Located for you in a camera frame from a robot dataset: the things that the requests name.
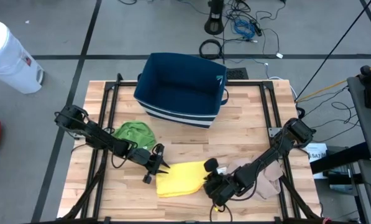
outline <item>beige cloth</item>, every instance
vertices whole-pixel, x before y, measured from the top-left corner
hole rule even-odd
[[[239,166],[243,166],[244,164],[251,163],[257,158],[257,156],[253,157],[252,159],[249,158],[242,158],[237,159],[229,164],[227,169],[227,174],[230,174]],[[271,163],[267,168],[265,168],[262,172],[259,173],[257,176],[257,190],[253,196],[256,200],[264,201],[269,197],[277,195],[280,193],[280,186],[279,186],[279,177],[283,175],[282,169],[280,164],[275,161]],[[242,197],[235,198],[246,198],[248,197],[254,190],[253,186],[249,191],[247,191]]]

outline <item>white container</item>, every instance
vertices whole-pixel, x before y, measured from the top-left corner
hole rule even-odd
[[[44,70],[0,22],[0,80],[21,93],[41,89]]]

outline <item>blue fabric bin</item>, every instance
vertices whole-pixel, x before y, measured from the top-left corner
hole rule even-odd
[[[228,101],[222,100],[226,72],[225,66],[206,59],[153,53],[134,98],[153,117],[209,128],[220,106]]]

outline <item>towel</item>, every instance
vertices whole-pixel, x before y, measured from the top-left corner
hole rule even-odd
[[[126,139],[138,144],[138,148],[151,150],[156,144],[152,130],[141,121],[128,121],[113,134],[115,138]]]
[[[227,173],[231,173],[239,166],[251,163],[255,160],[257,156],[253,157],[251,160],[249,158],[237,159],[232,161],[227,169]],[[280,193],[279,178],[283,175],[280,164],[275,161],[267,166],[262,172],[257,176],[257,189],[255,190],[255,195],[253,196],[256,200],[265,201],[269,197],[277,195]],[[248,197],[254,189],[253,186],[249,191],[247,191],[241,198]]]
[[[156,192],[158,197],[174,197],[197,192],[209,174],[204,170],[205,161],[184,162],[170,165],[170,169],[160,166],[168,174],[156,175]]]

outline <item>green cloth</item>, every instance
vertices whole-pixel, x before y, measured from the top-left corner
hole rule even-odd
[[[141,121],[128,121],[113,134],[115,138],[126,139],[138,144],[138,148],[151,150],[156,144],[152,130]]]

